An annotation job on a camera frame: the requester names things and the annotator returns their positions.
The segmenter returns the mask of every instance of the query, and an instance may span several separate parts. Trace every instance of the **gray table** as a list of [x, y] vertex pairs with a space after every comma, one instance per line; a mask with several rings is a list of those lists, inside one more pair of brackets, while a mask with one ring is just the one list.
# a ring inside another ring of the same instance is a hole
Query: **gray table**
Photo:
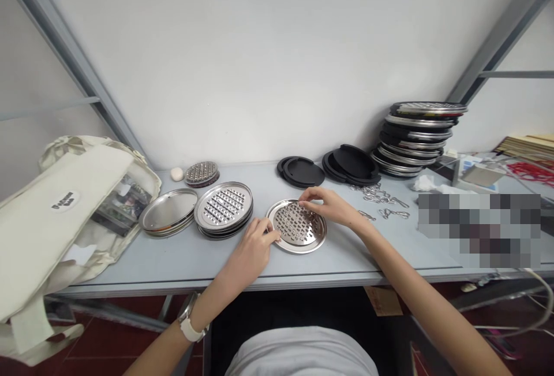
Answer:
[[[225, 166], [220, 168], [219, 183], [240, 181], [252, 190], [254, 216], [264, 217], [268, 208], [277, 201], [298, 198], [301, 190], [288, 185], [278, 177], [275, 163]], [[423, 173], [446, 183], [438, 174]], [[182, 188], [183, 183], [173, 182], [168, 172], [159, 172], [162, 192]], [[398, 204], [376, 204], [363, 200], [363, 194], [348, 185], [325, 180], [323, 187], [335, 190], [359, 210], [377, 218], [375, 226], [402, 256], [430, 282], [460, 281], [483, 277], [497, 272], [495, 269], [467, 269], [461, 267], [443, 251], [438, 242], [417, 230], [418, 193], [410, 190], [414, 180], [396, 180], [384, 176], [381, 188], [410, 205], [403, 209]], [[503, 178], [501, 192], [528, 193], [511, 178]], [[531, 184], [537, 191], [554, 197], [550, 187]], [[408, 211], [411, 216], [383, 219], [378, 209]], [[71, 298], [114, 296], [146, 296], [186, 293], [205, 288], [222, 268], [239, 242], [242, 233], [223, 241], [205, 239], [193, 224], [167, 239], [150, 239], [143, 232], [127, 248], [119, 261], [109, 266], [94, 280], [66, 288], [60, 294]], [[541, 273], [554, 273], [554, 237], [542, 232]], [[499, 270], [507, 277], [523, 276], [514, 269]], [[387, 283], [379, 266], [367, 252], [359, 238], [349, 229], [336, 224], [328, 225], [327, 239], [315, 252], [293, 255], [277, 246], [271, 250], [271, 260], [263, 274], [249, 290], [317, 288], [329, 286], [378, 285]]]

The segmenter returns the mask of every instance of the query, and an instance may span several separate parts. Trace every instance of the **red cord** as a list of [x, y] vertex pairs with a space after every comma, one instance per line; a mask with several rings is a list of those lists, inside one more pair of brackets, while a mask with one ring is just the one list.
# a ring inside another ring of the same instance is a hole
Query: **red cord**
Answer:
[[[537, 161], [537, 163], [544, 165], [548, 169], [554, 170], [554, 162], [552, 161]], [[554, 174], [536, 165], [527, 162], [516, 162], [508, 164], [507, 166], [515, 175], [519, 176], [521, 180], [543, 183], [554, 188]]]

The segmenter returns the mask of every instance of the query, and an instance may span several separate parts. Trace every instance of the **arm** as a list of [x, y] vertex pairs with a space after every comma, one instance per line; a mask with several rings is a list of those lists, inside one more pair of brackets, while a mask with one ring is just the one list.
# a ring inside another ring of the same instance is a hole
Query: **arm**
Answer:
[[[381, 270], [459, 375], [510, 375], [483, 337], [392, 247], [377, 229], [334, 191], [308, 188], [301, 205], [349, 227], [364, 242]], [[323, 204], [311, 203], [323, 200]]]
[[[280, 239], [280, 232], [266, 218], [254, 219], [226, 265], [197, 299], [190, 313], [190, 324], [200, 332], [211, 323], [265, 269], [269, 248]], [[170, 375], [191, 342], [179, 323], [171, 324], [129, 367], [125, 375]]]

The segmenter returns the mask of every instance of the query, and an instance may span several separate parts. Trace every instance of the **person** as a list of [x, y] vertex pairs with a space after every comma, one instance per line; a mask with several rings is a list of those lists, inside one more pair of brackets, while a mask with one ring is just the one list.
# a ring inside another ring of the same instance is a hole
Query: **person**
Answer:
[[[365, 217], [334, 191], [306, 189], [299, 204], [350, 228], [365, 244], [382, 272], [425, 333], [459, 375], [510, 375], [507, 367], [474, 327], [392, 247]], [[280, 239], [267, 218], [254, 219], [227, 263], [197, 299], [190, 313], [196, 332], [205, 329], [253, 283]], [[179, 323], [171, 324], [125, 373], [170, 375], [191, 342]], [[377, 376], [371, 357], [351, 337], [322, 327], [273, 329], [245, 341], [228, 375], [318, 374]]]

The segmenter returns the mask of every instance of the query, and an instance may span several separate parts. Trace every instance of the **white watch strap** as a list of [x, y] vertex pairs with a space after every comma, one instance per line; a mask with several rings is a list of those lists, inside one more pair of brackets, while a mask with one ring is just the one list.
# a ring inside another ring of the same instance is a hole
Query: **white watch strap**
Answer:
[[183, 322], [181, 323], [181, 331], [183, 331], [183, 334], [185, 335], [186, 339], [192, 343], [202, 340], [202, 338], [204, 337], [208, 329], [209, 329], [209, 324], [205, 330], [202, 330], [200, 333], [196, 332], [194, 328], [192, 328], [192, 325], [190, 325], [190, 318], [184, 319]]

